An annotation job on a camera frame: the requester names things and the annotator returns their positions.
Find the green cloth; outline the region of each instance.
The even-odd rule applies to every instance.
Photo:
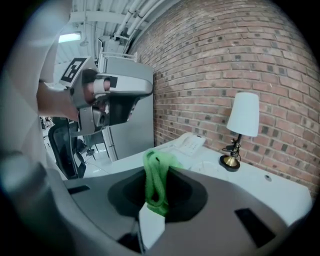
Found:
[[[161,152],[151,149],[143,156],[143,165],[145,170],[145,201],[147,207],[161,215],[165,216],[169,211],[169,205],[166,195],[167,173],[170,167],[182,168],[182,164],[177,158],[168,152]]]

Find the white telephone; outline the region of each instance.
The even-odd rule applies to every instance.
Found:
[[[178,151],[191,157],[199,148],[201,148],[205,141],[206,139],[199,135],[186,132],[177,138],[173,145]]]

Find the brick wall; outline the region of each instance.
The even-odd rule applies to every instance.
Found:
[[[154,138],[184,132],[219,151],[237,92],[260,100],[258,137],[244,137],[244,162],[308,186],[320,175],[319,70],[308,45],[266,0],[182,0],[134,44],[154,68]]]

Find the white desk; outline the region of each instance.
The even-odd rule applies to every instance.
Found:
[[[169,146],[172,144],[173,142],[171,141],[156,148],[167,151],[171,149]],[[242,162],[237,172],[228,172],[219,165],[219,157],[222,154],[206,147],[200,148],[192,157],[186,156],[176,149],[170,150],[170,152],[177,157],[185,169],[189,169],[191,166],[201,163],[202,161],[213,163],[216,165],[216,170],[219,172],[225,171],[226,180],[237,184],[261,202],[265,203],[273,209],[287,225],[291,225],[294,221],[303,217],[312,207],[312,200],[307,187],[256,168],[250,164]],[[106,166],[106,171],[114,174],[142,167],[143,154],[144,152],[141,152],[115,161]],[[204,174],[215,177],[215,171]],[[268,181],[265,175],[268,175],[271,181]]]

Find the white lampshade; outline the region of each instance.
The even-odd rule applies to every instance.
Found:
[[[250,92],[237,93],[226,127],[237,134],[256,137],[259,130],[258,95]]]

